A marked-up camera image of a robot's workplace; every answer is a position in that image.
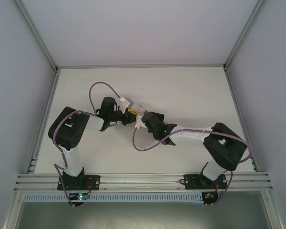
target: white surface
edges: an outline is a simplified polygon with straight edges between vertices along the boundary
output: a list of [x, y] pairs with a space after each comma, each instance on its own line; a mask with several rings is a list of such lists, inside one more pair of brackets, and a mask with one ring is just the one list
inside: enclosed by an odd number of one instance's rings
[[[35, 173], [56, 173], [53, 164], [62, 165], [60, 152], [47, 136], [49, 127], [65, 106], [92, 111], [88, 91], [97, 81], [105, 81], [120, 96], [144, 102], [153, 111], [165, 114], [168, 123], [201, 128], [223, 122], [242, 136], [221, 67], [62, 70]], [[105, 96], [114, 96], [105, 85], [92, 90], [96, 107]], [[86, 130], [79, 150], [87, 173], [200, 172], [211, 159], [205, 148], [194, 146], [160, 145], [139, 152], [114, 128], [105, 132]], [[240, 164], [238, 171], [253, 171], [251, 161]]]
[[214, 159], [210, 160], [206, 165], [203, 171], [203, 175], [210, 180], [216, 180], [219, 175], [226, 171], [225, 168], [222, 168], [219, 164], [216, 163]]
[[57, 65], [224, 63], [257, 0], [23, 0]]
[[80, 159], [80, 153], [78, 147], [71, 149], [70, 151], [63, 149], [66, 157], [68, 168], [65, 170], [66, 174], [77, 177], [82, 171], [82, 163]]
[[[172, 132], [182, 130], [182, 129], [190, 129], [190, 128], [184, 128], [183, 126], [176, 126]], [[210, 127], [203, 128], [201, 130], [209, 130], [212, 131]], [[172, 142], [175, 145], [181, 146], [181, 145], [192, 145], [192, 146], [199, 146], [199, 147], [204, 147], [204, 139], [208, 137], [210, 134], [205, 134], [205, 133], [195, 133], [195, 132], [189, 132], [189, 131], [184, 131], [184, 132], [179, 132], [177, 134], [174, 134], [170, 137]]]
[[286, 219], [286, 1], [269, 0], [231, 68], [262, 170]]
[[86, 129], [99, 131], [102, 129], [104, 120], [97, 116], [90, 116], [86, 125]]
[[52, 71], [11, 0], [0, 0], [0, 228], [25, 172]]

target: wire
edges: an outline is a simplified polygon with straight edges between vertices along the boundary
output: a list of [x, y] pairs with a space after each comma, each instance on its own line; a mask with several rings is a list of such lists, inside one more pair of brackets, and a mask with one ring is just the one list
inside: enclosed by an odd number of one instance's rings
[[54, 164], [54, 167], [56, 168], [56, 170], [57, 170], [57, 172], [58, 172], [58, 175], [59, 175], [59, 177], [60, 177], [60, 179], [61, 179], [62, 189], [63, 189], [63, 191], [64, 191], [64, 193], [65, 193], [65, 195], [66, 195], [66, 197], [67, 197], [67, 199], [68, 199], [68, 201], [69, 201], [69, 203], [70, 203], [70, 205], [71, 205], [72, 207], [74, 207], [75, 205], [74, 205], [74, 204], [72, 203], [72, 201], [70, 200], [70, 197], [69, 197], [69, 195], [68, 195], [68, 193], [67, 193], [65, 184], [63, 183], [63, 179], [62, 179], [61, 172], [59, 171], [59, 168], [61, 168], [61, 167], [59, 167], [57, 164]]
[[95, 86], [95, 85], [97, 85], [97, 84], [104, 84], [104, 85], [106, 85], [106, 86], [108, 86], [114, 93], [115, 93], [115, 95], [120, 99], [121, 97], [119, 96], [119, 94], [114, 90], [114, 88], [113, 87], [111, 87], [109, 84], [107, 84], [107, 83], [105, 83], [105, 82], [96, 82], [96, 83], [94, 83], [94, 84], [92, 84], [92, 86], [90, 87], [90, 90], [89, 90], [89, 100], [90, 100], [90, 103], [91, 103], [91, 105], [92, 105], [92, 108], [93, 108], [93, 111], [94, 111], [94, 115], [96, 115], [96, 110], [95, 110], [95, 107], [94, 107], [94, 105], [93, 105], [93, 102], [92, 102], [92, 98], [91, 98], [91, 90], [92, 90], [92, 88]]
[[225, 188], [224, 192], [220, 195], [220, 198], [213, 205], [218, 204], [218, 202], [224, 197], [224, 195], [226, 194], [227, 190], [229, 189], [230, 184], [232, 182], [232, 177], [233, 177], [233, 172], [230, 171], [230, 173], [231, 173], [231, 176], [230, 176], [230, 180], [229, 180], [229, 182], [227, 184], [227, 187]]
[[92, 184], [91, 184], [89, 181], [86, 181], [85, 183], [88, 184], [88, 185], [90, 185], [90, 186], [89, 186], [89, 192], [87, 192], [87, 194], [90, 194], [91, 191], [92, 191]]
[[217, 191], [218, 191], [218, 183], [216, 182], [216, 189], [215, 189], [215, 192], [214, 192], [214, 195], [217, 193]]
[[169, 135], [167, 135], [166, 137], [164, 137], [162, 140], [160, 140], [159, 142], [157, 142], [155, 145], [153, 145], [153, 146], [151, 146], [151, 147], [149, 147], [149, 148], [147, 148], [147, 149], [140, 149], [140, 148], [138, 148], [138, 147], [135, 145], [135, 142], [134, 142], [134, 136], [135, 136], [135, 132], [137, 131], [137, 129], [138, 129], [138, 128], [136, 127], [136, 128], [134, 129], [134, 131], [133, 131], [133, 147], [134, 147], [136, 150], [141, 151], [141, 152], [145, 152], [145, 151], [147, 151], [147, 150], [150, 150], [150, 149], [153, 149], [153, 148], [157, 147], [157, 146], [160, 145], [162, 142], [164, 142], [166, 139], [168, 139], [168, 138], [171, 137], [172, 135], [177, 134], [177, 133], [179, 133], [179, 132], [196, 132], [196, 133], [207, 133], [207, 134], [213, 134], [213, 135], [220, 135], [220, 136], [224, 136], [224, 137], [229, 137], [229, 138], [232, 138], [232, 139], [234, 139], [234, 140], [240, 141], [241, 143], [243, 143], [244, 145], [246, 145], [246, 146], [249, 148], [249, 155], [248, 155], [245, 159], [239, 161], [239, 163], [245, 162], [245, 161], [248, 160], [250, 157], [252, 157], [252, 154], [253, 154], [253, 149], [252, 149], [252, 147], [251, 147], [247, 142], [245, 142], [243, 139], [241, 139], [241, 138], [239, 138], [239, 137], [235, 137], [235, 136], [233, 136], [233, 135], [227, 135], [227, 134], [223, 134], [223, 133], [219, 133], [219, 132], [215, 132], [215, 131], [199, 130], [199, 129], [197, 129], [197, 130], [194, 130], [194, 129], [180, 129], [180, 130], [176, 130], [176, 131], [174, 131], [174, 132], [171, 132]]
[[118, 122], [115, 122], [114, 124], [109, 125], [109, 127], [115, 126], [117, 123], [118, 123]]

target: robotic arm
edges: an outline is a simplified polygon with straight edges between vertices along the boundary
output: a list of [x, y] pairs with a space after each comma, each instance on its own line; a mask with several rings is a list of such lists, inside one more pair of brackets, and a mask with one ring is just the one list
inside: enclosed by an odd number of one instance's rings
[[232, 139], [231, 136], [239, 139], [240, 137], [222, 123], [216, 123], [206, 129], [197, 129], [166, 124], [163, 120], [163, 114], [149, 112], [141, 118], [143, 124], [140, 126], [145, 126], [154, 139], [164, 145], [186, 144], [205, 147], [213, 159], [206, 163], [199, 176], [199, 182], [204, 187], [209, 187], [225, 171], [236, 170], [247, 148], [244, 143]]
[[84, 168], [80, 162], [78, 144], [85, 129], [105, 131], [110, 127], [111, 122], [122, 122], [127, 125], [136, 121], [134, 113], [128, 111], [133, 102], [123, 99], [123, 111], [118, 109], [115, 99], [105, 97], [97, 115], [76, 112], [75, 109], [65, 107], [61, 114], [51, 125], [48, 136], [53, 143], [61, 149], [62, 158], [65, 163], [62, 179], [66, 183], [68, 190], [79, 190], [87, 181]]

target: white cylinder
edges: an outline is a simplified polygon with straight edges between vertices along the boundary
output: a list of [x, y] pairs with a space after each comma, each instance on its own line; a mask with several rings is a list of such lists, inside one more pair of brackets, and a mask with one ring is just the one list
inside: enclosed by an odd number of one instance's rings
[[70, 151], [63, 149], [63, 152], [68, 164], [68, 168], [65, 169], [64, 172], [72, 177], [77, 177], [82, 171], [78, 147], [75, 147]]
[[[171, 133], [182, 129], [212, 130], [210, 127], [205, 129], [199, 129], [199, 128], [187, 128], [178, 125], [171, 131]], [[192, 145], [192, 146], [204, 147], [203, 145], [204, 139], [208, 136], [209, 134], [206, 133], [184, 131], [172, 135], [170, 139], [175, 145]]]
[[216, 180], [219, 175], [221, 175], [222, 173], [224, 173], [226, 171], [226, 169], [222, 168], [221, 166], [219, 166], [216, 161], [214, 159], [212, 159], [204, 168], [203, 170], [203, 175], [214, 181]]

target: purple cable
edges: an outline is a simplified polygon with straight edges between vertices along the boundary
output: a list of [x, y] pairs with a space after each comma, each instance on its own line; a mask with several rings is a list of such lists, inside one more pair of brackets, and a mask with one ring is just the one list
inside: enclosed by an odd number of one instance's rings
[[230, 176], [229, 183], [227, 184], [227, 187], [225, 188], [224, 192], [221, 194], [220, 198], [213, 205], [218, 204], [218, 202], [224, 197], [225, 193], [227, 192], [228, 188], [230, 187], [230, 184], [232, 182], [233, 172], [230, 171], [230, 173], [231, 173], [231, 176]]
[[92, 84], [92, 86], [91, 86], [91, 88], [90, 88], [90, 90], [89, 90], [89, 100], [90, 100], [90, 103], [91, 103], [91, 105], [92, 105], [92, 108], [93, 108], [93, 111], [94, 111], [94, 115], [96, 115], [96, 109], [95, 109], [95, 107], [94, 107], [94, 105], [93, 105], [93, 102], [92, 102], [92, 98], [91, 98], [91, 90], [92, 90], [92, 88], [95, 86], [95, 85], [97, 85], [97, 84], [104, 84], [104, 85], [106, 85], [106, 86], [108, 86], [114, 93], [115, 93], [115, 95], [120, 99], [121, 97], [119, 96], [119, 94], [114, 90], [114, 88], [113, 87], [111, 87], [109, 84], [107, 84], [107, 83], [105, 83], [105, 82], [96, 82], [96, 83], [94, 83], [94, 84]]
[[73, 204], [72, 201], [70, 200], [70, 197], [69, 197], [69, 195], [68, 195], [68, 193], [67, 193], [67, 191], [66, 191], [65, 184], [63, 183], [63, 179], [62, 179], [61, 172], [59, 171], [59, 168], [61, 169], [61, 167], [58, 166], [57, 164], [54, 164], [54, 167], [56, 168], [56, 170], [57, 170], [57, 172], [58, 172], [58, 175], [59, 175], [59, 177], [60, 177], [60, 179], [61, 179], [62, 189], [63, 189], [63, 191], [65, 192], [65, 195], [66, 195], [66, 197], [67, 197], [69, 203], [71, 204], [72, 207], [74, 207], [74, 204]]
[[209, 130], [192, 130], [192, 129], [181, 129], [181, 130], [177, 130], [177, 131], [174, 131], [174, 132], [171, 132], [169, 135], [167, 135], [165, 138], [163, 138], [162, 140], [160, 140], [159, 142], [157, 142], [155, 145], [147, 148], [147, 149], [139, 149], [138, 147], [135, 146], [135, 143], [134, 143], [134, 135], [135, 135], [135, 132], [137, 131], [138, 128], [135, 128], [134, 129], [134, 132], [133, 132], [133, 147], [138, 150], [138, 151], [141, 151], [141, 152], [144, 152], [144, 151], [147, 151], [147, 150], [150, 150], [150, 149], [153, 149], [155, 148], [156, 146], [160, 145], [163, 141], [165, 141], [166, 139], [168, 139], [170, 136], [174, 135], [174, 134], [177, 134], [179, 132], [196, 132], [196, 133], [207, 133], [207, 134], [213, 134], [213, 135], [220, 135], [220, 136], [224, 136], [224, 137], [229, 137], [229, 138], [232, 138], [234, 140], [237, 140], [237, 141], [240, 141], [241, 143], [245, 144], [248, 148], [249, 148], [249, 155], [239, 161], [239, 163], [243, 163], [245, 162], [246, 160], [248, 160], [250, 157], [252, 157], [252, 154], [253, 154], [253, 149], [252, 147], [247, 143], [245, 142], [243, 139], [239, 138], [239, 137], [235, 137], [233, 135], [227, 135], [227, 134], [223, 134], [223, 133], [219, 133], [219, 132], [215, 132], [215, 131], [209, 131]]

